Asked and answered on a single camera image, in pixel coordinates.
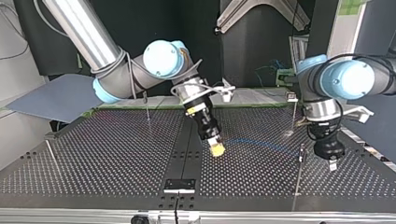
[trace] white wall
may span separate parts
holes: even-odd
[[[12,0],[0,0],[13,6]],[[14,25],[18,20],[7,9],[1,8]],[[0,14],[0,58],[22,52],[26,41],[20,38]],[[21,154],[36,147],[50,131],[49,121],[1,109],[12,100],[43,85],[30,50],[14,59],[0,60],[0,170]]]

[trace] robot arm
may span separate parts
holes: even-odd
[[[334,59],[346,56],[356,55],[340,55]],[[395,94],[395,66],[393,58],[370,56],[332,63],[325,55],[319,55],[298,63],[297,77],[308,135],[316,141],[315,154],[328,160],[331,170],[336,169],[336,161],[345,155],[345,147],[337,139],[343,116],[364,123],[374,114],[363,106],[341,105],[335,99],[356,100],[365,95]]]
[[[223,153],[220,127],[212,116],[209,88],[199,76],[187,48],[181,41],[157,40],[134,59],[117,46],[95,14],[88,0],[43,0],[54,18],[73,41],[96,74],[93,88],[105,103],[128,99],[165,80],[172,80],[187,114],[198,124],[214,156]],[[233,88],[217,88],[230,96]]]

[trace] perforated metal table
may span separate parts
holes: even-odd
[[[0,172],[0,216],[8,208],[396,213],[396,174],[343,133],[346,156],[330,173],[304,127],[287,134],[290,107],[215,109],[227,148],[219,158],[182,110],[150,116],[99,110],[21,155]],[[308,157],[295,195],[301,144]],[[195,193],[163,193],[168,179],[194,179]]]

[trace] metal bracket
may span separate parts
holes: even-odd
[[[195,179],[168,179],[165,183],[164,193],[195,193]]]
[[[294,9],[298,5],[297,0],[233,0],[218,18],[216,33],[225,34],[237,21],[239,21],[252,8],[258,5],[274,7],[286,20],[293,23]],[[297,6],[294,27],[301,31],[310,22],[305,12]]]
[[[365,123],[374,114],[362,105],[343,105],[343,109],[345,119],[357,120],[360,123]]]

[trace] gray cable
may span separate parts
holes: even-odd
[[[98,69],[98,70],[91,69],[91,73],[92,74],[100,74],[100,75],[96,76],[98,79],[107,77],[108,75],[110,75],[110,73],[112,73],[114,70],[116,70],[116,68],[122,63],[122,60],[125,58],[125,56],[126,56],[125,50],[120,48],[120,55],[113,64],[108,65],[108,66]]]
[[[10,10],[12,12],[12,14],[14,14],[14,16],[16,18],[18,18],[18,13],[17,11],[15,11],[15,9],[9,5],[7,5],[4,2],[0,2],[0,7],[5,7],[8,10]],[[14,31],[24,40],[26,40],[26,38],[24,37],[23,31],[19,31],[18,28],[14,25],[14,23],[12,23],[12,21],[9,19],[9,17],[6,15],[6,13],[3,12],[3,10],[0,9],[0,13],[3,15],[3,17],[9,22],[9,24],[11,25],[11,27],[14,29]]]
[[[128,52],[126,52],[126,58],[128,60],[128,71],[129,75],[131,77],[131,91],[132,91],[132,96],[134,99],[136,99],[136,91],[134,90],[134,71],[132,71],[132,63],[131,63],[131,56],[129,55]]]
[[[43,12],[41,11],[40,6],[38,5],[38,0],[35,0],[34,2],[35,2],[35,10],[37,11],[38,15],[40,15],[41,20],[43,20],[43,22],[46,23],[46,24],[48,25],[48,27],[49,27],[51,30],[55,31],[56,33],[58,33],[58,34],[60,34],[60,35],[64,35],[64,36],[66,36],[66,37],[69,37],[69,36],[68,36],[67,34],[65,34],[64,32],[59,31],[58,29],[56,29],[55,27],[53,27],[53,26],[50,24],[50,22],[47,21],[47,19],[44,17]]]
[[[192,66],[191,68],[189,68],[189,70],[187,70],[186,72],[175,76],[175,77],[157,77],[155,75],[152,75],[145,67],[143,67],[142,65],[140,65],[139,63],[135,62],[134,60],[131,60],[132,63],[134,64],[134,66],[138,67],[139,69],[141,69],[142,71],[146,72],[147,74],[149,74],[151,77],[160,79],[160,80],[174,80],[180,77],[184,77],[186,74],[188,74],[189,72],[191,72],[193,69],[196,69],[200,63],[202,62],[202,59],[200,59],[194,66]]]

